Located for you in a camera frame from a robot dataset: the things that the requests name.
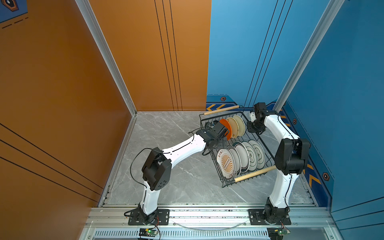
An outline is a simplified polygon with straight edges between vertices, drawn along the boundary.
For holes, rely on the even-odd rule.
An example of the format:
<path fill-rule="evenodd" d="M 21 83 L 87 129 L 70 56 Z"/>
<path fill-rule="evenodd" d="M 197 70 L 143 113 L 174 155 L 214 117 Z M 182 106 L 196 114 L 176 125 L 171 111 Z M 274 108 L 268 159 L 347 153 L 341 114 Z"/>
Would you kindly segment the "white plate orange sunburst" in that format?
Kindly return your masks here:
<path fill-rule="evenodd" d="M 229 180 L 234 177 L 236 173 L 235 160 L 228 149 L 220 149 L 218 151 L 217 163 L 225 179 Z"/>

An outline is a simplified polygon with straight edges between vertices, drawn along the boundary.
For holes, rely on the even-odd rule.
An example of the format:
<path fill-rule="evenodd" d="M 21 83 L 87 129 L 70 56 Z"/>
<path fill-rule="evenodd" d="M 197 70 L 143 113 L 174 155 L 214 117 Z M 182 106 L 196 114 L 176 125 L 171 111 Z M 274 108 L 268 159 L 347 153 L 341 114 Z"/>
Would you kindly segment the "black wire dish rack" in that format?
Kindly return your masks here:
<path fill-rule="evenodd" d="M 206 151 L 212 157 L 223 188 L 264 175 L 275 163 L 261 135 L 248 131 L 249 119 L 240 111 L 213 117 L 200 115 L 204 129 L 217 124 L 227 128 L 224 138 Z"/>

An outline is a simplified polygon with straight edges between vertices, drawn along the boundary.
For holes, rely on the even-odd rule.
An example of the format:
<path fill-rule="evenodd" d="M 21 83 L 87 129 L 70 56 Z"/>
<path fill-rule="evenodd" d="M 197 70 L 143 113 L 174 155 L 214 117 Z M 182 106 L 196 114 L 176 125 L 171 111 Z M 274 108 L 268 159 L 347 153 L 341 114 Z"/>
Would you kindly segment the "white plate green rim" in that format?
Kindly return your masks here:
<path fill-rule="evenodd" d="M 241 142 L 234 142 L 233 147 L 237 150 L 241 160 L 241 172 L 245 173 L 249 168 L 249 154 Z"/>

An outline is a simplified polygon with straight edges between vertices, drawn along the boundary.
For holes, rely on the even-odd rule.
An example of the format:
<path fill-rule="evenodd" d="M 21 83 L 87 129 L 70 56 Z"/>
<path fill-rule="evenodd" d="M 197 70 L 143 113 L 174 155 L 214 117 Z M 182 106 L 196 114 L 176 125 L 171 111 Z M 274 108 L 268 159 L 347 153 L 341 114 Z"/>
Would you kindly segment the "white plate dark rim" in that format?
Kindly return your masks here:
<path fill-rule="evenodd" d="M 228 145 L 227 149 L 230 151 L 230 153 L 233 156 L 233 159 L 234 159 L 234 162 L 235 162 L 235 177 L 237 177 L 241 173 L 241 160 L 240 160 L 240 156 L 239 156 L 237 150 L 233 146 Z"/>

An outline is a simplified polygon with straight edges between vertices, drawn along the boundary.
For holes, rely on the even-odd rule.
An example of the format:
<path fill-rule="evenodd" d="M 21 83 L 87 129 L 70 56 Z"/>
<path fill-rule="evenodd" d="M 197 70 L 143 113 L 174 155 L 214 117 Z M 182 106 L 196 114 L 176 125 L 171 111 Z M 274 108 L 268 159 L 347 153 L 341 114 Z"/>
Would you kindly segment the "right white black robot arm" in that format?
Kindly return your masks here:
<path fill-rule="evenodd" d="M 289 215 L 289 198 L 296 179 L 307 167 L 311 144 L 289 129 L 278 112 L 268 110 L 265 103 L 254 105 L 254 115 L 247 122 L 248 131 L 260 135 L 269 129 L 280 142 L 274 156 L 279 173 L 264 210 L 266 221 L 272 224 Z"/>

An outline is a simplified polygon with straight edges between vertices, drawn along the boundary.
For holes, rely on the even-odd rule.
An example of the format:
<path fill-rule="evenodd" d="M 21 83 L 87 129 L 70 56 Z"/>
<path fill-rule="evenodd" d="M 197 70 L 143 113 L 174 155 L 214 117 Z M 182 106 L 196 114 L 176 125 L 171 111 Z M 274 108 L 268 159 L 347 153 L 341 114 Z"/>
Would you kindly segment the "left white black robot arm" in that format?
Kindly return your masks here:
<path fill-rule="evenodd" d="M 145 190 L 140 209 L 144 215 L 149 216 L 158 209 L 160 191 L 170 181 L 173 167 L 193 154 L 216 147 L 227 135 L 229 129 L 216 123 L 213 127 L 197 130 L 190 138 L 173 147 L 151 149 L 142 167 Z"/>

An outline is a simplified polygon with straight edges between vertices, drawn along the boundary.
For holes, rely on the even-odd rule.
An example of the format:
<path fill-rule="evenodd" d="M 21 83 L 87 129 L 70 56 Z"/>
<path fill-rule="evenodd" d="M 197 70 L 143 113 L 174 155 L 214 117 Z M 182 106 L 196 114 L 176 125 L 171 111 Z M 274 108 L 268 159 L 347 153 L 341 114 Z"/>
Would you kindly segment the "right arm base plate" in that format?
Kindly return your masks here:
<path fill-rule="evenodd" d="M 289 215 L 266 214 L 264 209 L 248 209 L 249 220 L 253 226 L 285 225 L 292 224 Z"/>

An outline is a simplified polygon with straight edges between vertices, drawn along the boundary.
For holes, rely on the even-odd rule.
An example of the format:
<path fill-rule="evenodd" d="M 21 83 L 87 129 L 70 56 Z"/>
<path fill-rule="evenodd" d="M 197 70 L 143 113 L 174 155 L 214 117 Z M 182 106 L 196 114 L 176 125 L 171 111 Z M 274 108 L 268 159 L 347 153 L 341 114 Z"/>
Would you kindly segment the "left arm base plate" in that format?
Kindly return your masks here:
<path fill-rule="evenodd" d="M 142 209 L 136 208 L 125 216 L 129 218 L 128 225 L 130 226 L 141 226 L 141 225 L 156 225 L 156 226 L 167 226 L 170 219 L 169 209 L 157 209 L 153 213 L 146 215 Z"/>

